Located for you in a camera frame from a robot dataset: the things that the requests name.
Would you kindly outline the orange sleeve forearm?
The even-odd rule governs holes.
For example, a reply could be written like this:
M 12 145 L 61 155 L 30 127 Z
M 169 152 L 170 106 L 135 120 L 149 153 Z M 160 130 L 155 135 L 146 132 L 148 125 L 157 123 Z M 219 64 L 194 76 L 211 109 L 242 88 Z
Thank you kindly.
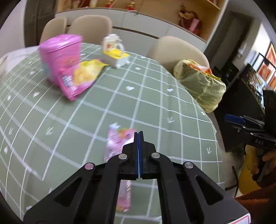
M 252 191 L 235 200 L 249 211 L 252 223 L 275 223 L 274 188 Z

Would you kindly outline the person right hand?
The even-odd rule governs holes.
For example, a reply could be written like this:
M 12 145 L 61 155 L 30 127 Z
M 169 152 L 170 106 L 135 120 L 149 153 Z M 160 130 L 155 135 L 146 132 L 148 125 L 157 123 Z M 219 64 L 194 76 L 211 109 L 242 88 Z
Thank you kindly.
M 256 148 L 255 146 L 246 145 L 245 149 L 246 149 L 246 155 L 249 158 L 247 168 L 251 174 L 256 175 L 259 173 L 258 166 L 259 166 L 260 160 L 257 156 L 257 150 L 259 148 Z M 268 175 L 275 169 L 275 161 L 276 161 L 275 158 L 276 158 L 275 150 L 266 153 L 262 157 L 262 161 L 268 162 L 268 166 L 264 171 L 264 175 Z

